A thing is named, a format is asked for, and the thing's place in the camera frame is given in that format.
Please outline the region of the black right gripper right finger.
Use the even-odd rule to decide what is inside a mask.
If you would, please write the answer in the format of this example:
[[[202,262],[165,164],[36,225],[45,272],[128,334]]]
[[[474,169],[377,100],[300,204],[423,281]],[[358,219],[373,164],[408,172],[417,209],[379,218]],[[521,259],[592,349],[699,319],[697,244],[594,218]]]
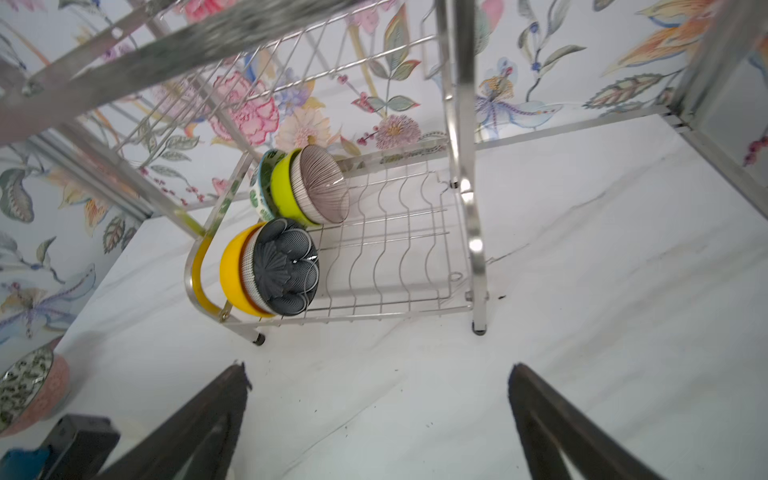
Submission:
[[[508,400],[533,479],[569,479],[567,462],[585,479],[660,477],[523,363],[510,373]]]

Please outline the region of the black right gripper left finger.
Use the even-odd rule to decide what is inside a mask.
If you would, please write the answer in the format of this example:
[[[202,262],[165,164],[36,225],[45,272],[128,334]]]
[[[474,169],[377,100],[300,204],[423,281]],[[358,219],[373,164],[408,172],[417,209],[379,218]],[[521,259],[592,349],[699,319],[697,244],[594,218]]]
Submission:
[[[99,479],[225,479],[252,385],[245,365],[227,367]]]

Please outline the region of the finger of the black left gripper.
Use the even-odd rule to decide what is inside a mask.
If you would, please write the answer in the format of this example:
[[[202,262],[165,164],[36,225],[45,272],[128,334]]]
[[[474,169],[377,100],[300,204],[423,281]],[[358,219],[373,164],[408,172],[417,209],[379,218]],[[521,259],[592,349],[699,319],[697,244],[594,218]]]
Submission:
[[[119,440],[107,417],[64,415],[42,442],[48,456],[39,479],[93,479]]]

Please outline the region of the black white patterned bowl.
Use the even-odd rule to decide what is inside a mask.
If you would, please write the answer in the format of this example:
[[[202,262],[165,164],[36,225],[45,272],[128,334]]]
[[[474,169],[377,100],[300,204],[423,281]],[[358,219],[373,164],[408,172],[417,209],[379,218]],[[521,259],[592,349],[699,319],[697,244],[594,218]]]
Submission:
[[[69,391],[67,361],[50,344],[23,356],[1,376],[1,437],[50,416]]]

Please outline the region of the yellow plastic bowl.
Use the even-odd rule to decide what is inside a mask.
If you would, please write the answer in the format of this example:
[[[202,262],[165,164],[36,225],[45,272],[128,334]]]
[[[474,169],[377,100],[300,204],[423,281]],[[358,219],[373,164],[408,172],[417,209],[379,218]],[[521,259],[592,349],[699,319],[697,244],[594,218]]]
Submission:
[[[219,265],[220,284],[226,299],[237,309],[256,317],[271,318],[273,313],[261,308],[246,293],[241,273],[247,242],[265,225],[257,223],[236,235],[226,246]]]

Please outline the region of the dark blue floral bowl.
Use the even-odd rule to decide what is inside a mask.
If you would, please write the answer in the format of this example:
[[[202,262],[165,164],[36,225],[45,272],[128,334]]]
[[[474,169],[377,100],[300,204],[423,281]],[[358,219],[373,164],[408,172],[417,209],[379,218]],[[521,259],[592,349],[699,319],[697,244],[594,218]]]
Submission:
[[[295,220],[276,218],[251,233],[239,261],[246,298],[282,317],[307,310],[319,285],[319,259],[310,234]]]

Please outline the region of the green leaf pattern bowl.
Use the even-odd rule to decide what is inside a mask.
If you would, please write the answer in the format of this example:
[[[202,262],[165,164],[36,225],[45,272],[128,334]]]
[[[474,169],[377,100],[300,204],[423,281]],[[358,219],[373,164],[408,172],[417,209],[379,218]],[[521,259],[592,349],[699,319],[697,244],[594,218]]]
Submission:
[[[286,156],[278,149],[268,150],[255,167],[249,185],[249,200],[262,221],[275,219],[279,211],[272,198],[271,177],[277,164]]]

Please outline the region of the lime green plastic bowl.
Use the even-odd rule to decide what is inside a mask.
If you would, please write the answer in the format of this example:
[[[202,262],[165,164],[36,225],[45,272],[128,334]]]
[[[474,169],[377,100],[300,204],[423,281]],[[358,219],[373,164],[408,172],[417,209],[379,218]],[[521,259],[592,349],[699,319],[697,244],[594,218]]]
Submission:
[[[271,174],[272,198],[281,217],[294,220],[305,227],[317,227],[301,210],[293,192],[291,165],[299,153],[300,149],[296,149],[276,164]]]

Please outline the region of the pink striped bowl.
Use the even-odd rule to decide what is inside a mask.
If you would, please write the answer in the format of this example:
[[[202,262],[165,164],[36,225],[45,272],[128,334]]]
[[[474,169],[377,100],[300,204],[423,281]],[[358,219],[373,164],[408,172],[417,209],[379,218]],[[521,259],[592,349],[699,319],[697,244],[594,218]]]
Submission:
[[[340,224],[350,208],[350,192],[339,165],[324,148],[308,145],[291,165],[296,200],[317,225]]]

